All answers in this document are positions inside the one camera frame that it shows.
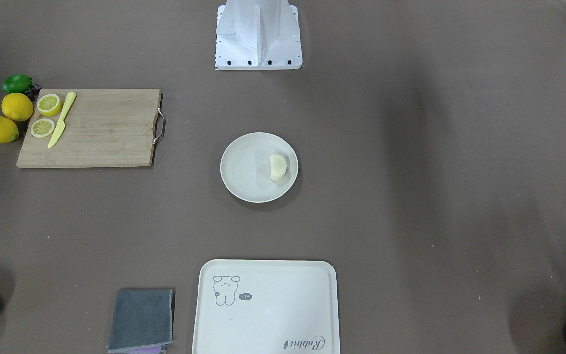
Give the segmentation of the white steamed bun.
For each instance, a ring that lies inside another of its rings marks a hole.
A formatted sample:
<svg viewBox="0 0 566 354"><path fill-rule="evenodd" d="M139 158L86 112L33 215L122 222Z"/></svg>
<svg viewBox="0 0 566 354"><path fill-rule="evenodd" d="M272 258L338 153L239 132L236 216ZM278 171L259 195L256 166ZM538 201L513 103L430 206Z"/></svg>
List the white steamed bun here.
<svg viewBox="0 0 566 354"><path fill-rule="evenodd" d="M280 181L287 171L287 161L283 155L272 154L269 156L270 161L270 179L272 181Z"/></svg>

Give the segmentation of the round beige plate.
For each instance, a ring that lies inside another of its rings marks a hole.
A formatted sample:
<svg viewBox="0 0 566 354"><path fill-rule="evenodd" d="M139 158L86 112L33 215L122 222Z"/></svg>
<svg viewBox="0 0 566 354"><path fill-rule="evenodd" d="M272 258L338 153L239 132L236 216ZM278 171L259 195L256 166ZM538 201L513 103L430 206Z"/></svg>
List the round beige plate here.
<svg viewBox="0 0 566 354"><path fill-rule="evenodd" d="M281 155L287 170L270 179L270 156ZM287 193L297 179L299 160L292 146L277 135L254 132L235 139L223 152L220 175L227 190L241 200L266 203Z"/></svg>

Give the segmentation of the rectangular cream tray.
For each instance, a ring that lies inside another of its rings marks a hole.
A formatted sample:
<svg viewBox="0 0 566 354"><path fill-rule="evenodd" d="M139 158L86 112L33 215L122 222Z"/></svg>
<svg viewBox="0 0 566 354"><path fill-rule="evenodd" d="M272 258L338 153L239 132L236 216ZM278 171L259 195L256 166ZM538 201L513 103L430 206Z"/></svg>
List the rectangular cream tray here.
<svg viewBox="0 0 566 354"><path fill-rule="evenodd" d="M213 259L198 278L194 354L339 354L337 276L325 261Z"/></svg>

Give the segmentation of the wooden cutting board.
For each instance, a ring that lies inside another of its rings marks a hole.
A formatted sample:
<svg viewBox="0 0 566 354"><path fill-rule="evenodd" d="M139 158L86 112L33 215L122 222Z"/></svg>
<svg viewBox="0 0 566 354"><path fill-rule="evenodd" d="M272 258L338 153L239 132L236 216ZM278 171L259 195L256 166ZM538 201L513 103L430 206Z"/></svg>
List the wooden cutting board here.
<svg viewBox="0 0 566 354"><path fill-rule="evenodd" d="M27 130L18 168L148 167L164 129L159 88L75 89L66 128L54 147Z"/></svg>

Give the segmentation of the grey folded cloth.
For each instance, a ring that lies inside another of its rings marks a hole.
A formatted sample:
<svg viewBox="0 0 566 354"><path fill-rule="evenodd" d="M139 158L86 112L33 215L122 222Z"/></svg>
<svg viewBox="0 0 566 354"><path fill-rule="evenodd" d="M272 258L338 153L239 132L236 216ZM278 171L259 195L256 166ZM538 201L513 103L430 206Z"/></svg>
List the grey folded cloth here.
<svg viewBox="0 0 566 354"><path fill-rule="evenodd" d="M122 288L116 292L109 354L164 354L173 342L171 288Z"/></svg>

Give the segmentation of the yellow plastic knife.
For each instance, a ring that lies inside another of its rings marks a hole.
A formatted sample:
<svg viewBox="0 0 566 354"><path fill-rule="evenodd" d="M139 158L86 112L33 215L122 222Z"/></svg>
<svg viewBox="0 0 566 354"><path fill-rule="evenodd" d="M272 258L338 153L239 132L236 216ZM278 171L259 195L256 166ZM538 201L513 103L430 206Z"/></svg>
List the yellow plastic knife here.
<svg viewBox="0 0 566 354"><path fill-rule="evenodd" d="M66 117L70 111L70 108L72 107L74 101L76 100L76 92L68 92L65 101L63 103L63 106L61 108L61 112L60 112L60 116L59 119L55 125L54 131L52 132L50 139L49 139L49 143L47 144L47 148L52 148L54 147L54 145L56 145L56 143L58 143L59 139L61 138L61 136L63 135L63 132L66 129Z"/></svg>

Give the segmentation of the lemon half slice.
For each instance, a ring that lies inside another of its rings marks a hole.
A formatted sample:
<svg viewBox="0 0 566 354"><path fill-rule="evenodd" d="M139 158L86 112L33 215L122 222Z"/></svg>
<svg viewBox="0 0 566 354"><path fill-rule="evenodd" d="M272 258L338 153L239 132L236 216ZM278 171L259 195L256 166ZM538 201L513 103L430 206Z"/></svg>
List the lemon half slice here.
<svg viewBox="0 0 566 354"><path fill-rule="evenodd" d="M36 109L45 117L59 114L62 107L63 103L57 94L45 94L36 103Z"/></svg>
<svg viewBox="0 0 566 354"><path fill-rule="evenodd" d="M40 118L31 125L30 133L33 137L45 138L52 134L55 128L56 124L53 120L48 118Z"/></svg>

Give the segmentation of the green lime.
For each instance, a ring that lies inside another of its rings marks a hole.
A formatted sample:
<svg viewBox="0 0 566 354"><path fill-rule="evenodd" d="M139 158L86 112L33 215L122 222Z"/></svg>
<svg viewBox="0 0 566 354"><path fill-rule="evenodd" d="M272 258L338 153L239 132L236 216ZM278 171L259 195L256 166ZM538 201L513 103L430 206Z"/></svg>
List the green lime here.
<svg viewBox="0 0 566 354"><path fill-rule="evenodd" d="M33 87L33 79L25 74L14 74L4 79L1 89L7 94L24 93Z"/></svg>

